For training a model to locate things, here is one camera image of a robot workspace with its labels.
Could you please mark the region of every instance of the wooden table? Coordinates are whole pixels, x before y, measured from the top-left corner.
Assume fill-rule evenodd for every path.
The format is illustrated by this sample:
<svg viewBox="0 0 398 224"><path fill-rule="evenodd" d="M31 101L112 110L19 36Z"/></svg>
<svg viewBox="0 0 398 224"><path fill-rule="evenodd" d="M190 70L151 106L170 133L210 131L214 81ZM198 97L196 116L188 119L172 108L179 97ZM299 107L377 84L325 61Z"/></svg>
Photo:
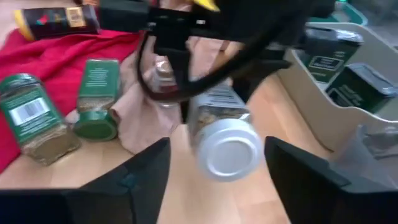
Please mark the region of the wooden table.
<svg viewBox="0 0 398 224"><path fill-rule="evenodd" d="M55 7L70 0L0 1L0 42L15 28L12 10L22 7ZM269 77L253 95L249 107L254 125L264 138L276 136L318 156L329 152L319 145L287 95L279 79ZM265 163L243 180L213 182L197 169L188 145L185 126L172 139L169 184L159 216L160 224L278 224L288 223ZM117 141L83 143L83 147L50 167L42 167L25 156L0 175L0 188L79 187L120 165L132 155Z"/></svg>

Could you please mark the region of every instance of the red cloth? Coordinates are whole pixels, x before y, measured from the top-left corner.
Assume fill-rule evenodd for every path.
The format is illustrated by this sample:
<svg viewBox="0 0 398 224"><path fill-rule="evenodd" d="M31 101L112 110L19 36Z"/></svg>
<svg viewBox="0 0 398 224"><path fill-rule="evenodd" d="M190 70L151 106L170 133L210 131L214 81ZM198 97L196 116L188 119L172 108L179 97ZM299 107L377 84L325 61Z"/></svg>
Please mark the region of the red cloth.
<svg viewBox="0 0 398 224"><path fill-rule="evenodd" d="M138 34L102 30L100 35L68 35L28 42L17 30L0 50L0 81L16 73L39 77L49 97L66 116L76 108L85 62L89 58L116 58L120 62L139 43ZM19 146L0 112L0 172L18 155Z"/></svg>

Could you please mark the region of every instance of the beige cloth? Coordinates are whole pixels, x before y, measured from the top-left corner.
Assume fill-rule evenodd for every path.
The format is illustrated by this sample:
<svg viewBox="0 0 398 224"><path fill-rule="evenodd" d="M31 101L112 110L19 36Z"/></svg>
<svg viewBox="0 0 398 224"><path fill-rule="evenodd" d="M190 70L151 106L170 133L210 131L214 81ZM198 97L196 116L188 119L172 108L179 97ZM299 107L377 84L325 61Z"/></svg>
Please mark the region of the beige cloth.
<svg viewBox="0 0 398 224"><path fill-rule="evenodd" d="M223 44L222 40L192 37L189 41L192 52L191 75L205 75L213 65ZM149 38L142 60L144 76L150 80L155 55L152 53L154 38ZM136 54L130 55L121 64L123 95L112 107L119 117L119 139L125 149L138 153L163 137L169 137L181 122L179 106L164 108L145 96L136 80ZM76 111L67 116L69 123L78 120Z"/></svg>

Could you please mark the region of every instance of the green lid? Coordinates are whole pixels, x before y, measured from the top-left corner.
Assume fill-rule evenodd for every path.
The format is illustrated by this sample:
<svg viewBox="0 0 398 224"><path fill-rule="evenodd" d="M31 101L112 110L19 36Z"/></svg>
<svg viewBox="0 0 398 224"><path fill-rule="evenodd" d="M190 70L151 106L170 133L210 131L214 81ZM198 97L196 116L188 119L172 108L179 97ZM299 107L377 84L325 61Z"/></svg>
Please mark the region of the green lid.
<svg viewBox="0 0 398 224"><path fill-rule="evenodd" d="M81 113L73 130L77 136L92 141L109 141L118 133L116 122L106 110Z"/></svg>
<svg viewBox="0 0 398 224"><path fill-rule="evenodd" d="M41 82L33 75L27 73L10 75L1 81L0 92L4 93L12 89L19 88L21 86L31 84L41 84Z"/></svg>

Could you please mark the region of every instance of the yellow cap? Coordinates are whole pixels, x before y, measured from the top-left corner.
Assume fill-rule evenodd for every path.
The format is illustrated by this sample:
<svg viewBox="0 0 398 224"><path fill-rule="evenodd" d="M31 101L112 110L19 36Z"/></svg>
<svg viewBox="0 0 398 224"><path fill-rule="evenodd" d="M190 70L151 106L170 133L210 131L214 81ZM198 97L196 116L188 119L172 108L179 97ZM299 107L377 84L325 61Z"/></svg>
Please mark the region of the yellow cap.
<svg viewBox="0 0 398 224"><path fill-rule="evenodd" d="M217 5L214 3L213 0L193 0L195 4L198 4L199 6L204 7L205 9L214 11L214 12L219 12L220 9L217 7Z"/></svg>
<svg viewBox="0 0 398 224"><path fill-rule="evenodd" d="M35 40L35 37L33 36L32 31L30 31L21 9L14 10L14 19L19 27L19 32L25 37L25 39L29 41Z"/></svg>

